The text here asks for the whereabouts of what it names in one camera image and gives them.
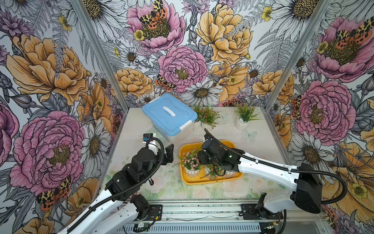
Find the large pink potted gypsophila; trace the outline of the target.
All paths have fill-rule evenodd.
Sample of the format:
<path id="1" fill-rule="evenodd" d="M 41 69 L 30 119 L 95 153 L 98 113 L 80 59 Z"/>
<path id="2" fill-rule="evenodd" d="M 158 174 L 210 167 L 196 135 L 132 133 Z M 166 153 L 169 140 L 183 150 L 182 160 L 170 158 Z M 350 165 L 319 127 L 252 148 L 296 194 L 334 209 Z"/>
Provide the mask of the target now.
<path id="1" fill-rule="evenodd" d="M 184 178 L 197 178 L 202 168 L 198 158 L 199 148 L 182 147 L 179 152 L 179 166 Z"/>

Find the pink flower potted plant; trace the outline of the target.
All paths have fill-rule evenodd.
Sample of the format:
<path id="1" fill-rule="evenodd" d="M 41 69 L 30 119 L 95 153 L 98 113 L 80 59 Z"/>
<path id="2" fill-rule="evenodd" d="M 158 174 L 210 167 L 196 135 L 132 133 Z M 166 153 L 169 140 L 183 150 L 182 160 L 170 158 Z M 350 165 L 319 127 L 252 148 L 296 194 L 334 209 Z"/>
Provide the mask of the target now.
<path id="1" fill-rule="evenodd" d="M 226 171 L 223 178 L 228 179 L 228 178 L 233 178 L 235 176 L 236 172 L 235 171 Z"/>

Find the orange flower potted plant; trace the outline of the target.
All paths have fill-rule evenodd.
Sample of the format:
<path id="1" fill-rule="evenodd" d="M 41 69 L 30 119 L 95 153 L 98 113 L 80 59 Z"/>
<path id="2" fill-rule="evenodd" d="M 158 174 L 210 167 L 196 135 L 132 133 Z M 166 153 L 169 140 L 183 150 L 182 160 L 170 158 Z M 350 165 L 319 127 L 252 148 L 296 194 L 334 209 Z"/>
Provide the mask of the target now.
<path id="1" fill-rule="evenodd" d="M 204 175 L 201 177 L 203 178 L 209 178 L 209 179 L 220 179 L 223 178 L 226 170 L 221 168 L 220 166 L 215 166 L 215 165 L 206 165 L 204 166 Z"/>

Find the green grass potted plant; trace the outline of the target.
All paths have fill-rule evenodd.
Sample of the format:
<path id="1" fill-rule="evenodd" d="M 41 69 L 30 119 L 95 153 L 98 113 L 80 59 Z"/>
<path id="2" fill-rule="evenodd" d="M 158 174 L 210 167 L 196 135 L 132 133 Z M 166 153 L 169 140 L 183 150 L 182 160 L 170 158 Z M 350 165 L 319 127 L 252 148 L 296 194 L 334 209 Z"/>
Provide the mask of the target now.
<path id="1" fill-rule="evenodd" d="M 240 104 L 235 107 L 235 114 L 238 116 L 235 127 L 243 131 L 245 130 L 250 121 L 256 120 L 259 113 L 255 113 L 255 107 L 249 106 L 247 103 Z"/>

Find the red flower potted plant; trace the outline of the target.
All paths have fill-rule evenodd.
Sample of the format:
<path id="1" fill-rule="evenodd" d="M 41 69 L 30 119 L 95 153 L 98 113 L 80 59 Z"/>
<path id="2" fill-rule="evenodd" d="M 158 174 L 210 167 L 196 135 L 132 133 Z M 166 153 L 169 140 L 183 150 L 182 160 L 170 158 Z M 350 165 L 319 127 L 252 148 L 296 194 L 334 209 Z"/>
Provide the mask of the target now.
<path id="1" fill-rule="evenodd" d="M 196 122 L 200 122 L 211 128 L 215 128 L 217 125 L 216 121 L 221 118 L 219 113 L 210 106 L 195 105 L 194 111 L 197 114 Z"/>

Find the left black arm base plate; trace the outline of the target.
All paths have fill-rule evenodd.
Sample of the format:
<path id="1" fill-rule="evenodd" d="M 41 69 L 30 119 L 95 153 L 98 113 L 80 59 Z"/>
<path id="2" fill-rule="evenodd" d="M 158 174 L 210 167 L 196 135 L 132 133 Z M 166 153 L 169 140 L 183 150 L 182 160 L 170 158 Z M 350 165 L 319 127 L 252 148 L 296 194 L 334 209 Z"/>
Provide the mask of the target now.
<path id="1" fill-rule="evenodd" d="M 162 219 L 163 205 L 151 204 L 139 212 L 135 221 L 160 221 Z"/>

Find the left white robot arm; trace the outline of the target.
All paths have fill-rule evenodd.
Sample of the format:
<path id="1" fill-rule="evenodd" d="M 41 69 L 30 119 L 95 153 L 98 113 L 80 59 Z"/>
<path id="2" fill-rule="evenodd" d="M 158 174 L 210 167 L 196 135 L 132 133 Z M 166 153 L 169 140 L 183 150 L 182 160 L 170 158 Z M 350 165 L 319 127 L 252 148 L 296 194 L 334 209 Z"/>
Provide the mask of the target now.
<path id="1" fill-rule="evenodd" d="M 103 191 L 61 234 L 112 234 L 126 223 L 151 217 L 149 202 L 137 192 L 162 165 L 174 160 L 174 145 L 165 147 L 153 134 L 145 146 L 106 183 Z"/>

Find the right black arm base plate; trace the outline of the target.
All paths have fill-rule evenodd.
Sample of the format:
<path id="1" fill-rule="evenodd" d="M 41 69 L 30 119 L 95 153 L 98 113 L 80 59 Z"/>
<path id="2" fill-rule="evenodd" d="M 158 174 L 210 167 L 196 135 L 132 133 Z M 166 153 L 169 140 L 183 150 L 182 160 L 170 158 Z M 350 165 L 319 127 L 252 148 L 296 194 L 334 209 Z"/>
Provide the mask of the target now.
<path id="1" fill-rule="evenodd" d="M 241 204 L 239 216 L 244 220 L 282 220 L 283 213 L 271 213 L 265 208 L 257 208 L 256 204 Z"/>

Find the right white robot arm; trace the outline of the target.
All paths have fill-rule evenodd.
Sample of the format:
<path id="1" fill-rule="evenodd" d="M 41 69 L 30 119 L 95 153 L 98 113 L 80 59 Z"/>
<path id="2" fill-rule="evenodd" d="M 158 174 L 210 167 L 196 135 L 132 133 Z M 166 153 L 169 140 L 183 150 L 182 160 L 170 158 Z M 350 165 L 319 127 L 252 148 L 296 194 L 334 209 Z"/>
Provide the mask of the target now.
<path id="1" fill-rule="evenodd" d="M 227 171 L 260 176 L 285 187 L 280 195 L 261 194 L 255 205 L 255 216 L 268 219 L 271 214 L 299 208 L 318 214 L 321 206 L 341 201 L 348 192 L 347 183 L 339 176 L 314 170 L 310 165 L 285 165 L 263 160 L 240 149 L 229 148 L 205 130 L 205 141 L 198 153 L 202 165 L 212 165 Z M 333 199 L 322 200 L 320 176 L 333 177 L 340 182 L 341 193 Z"/>

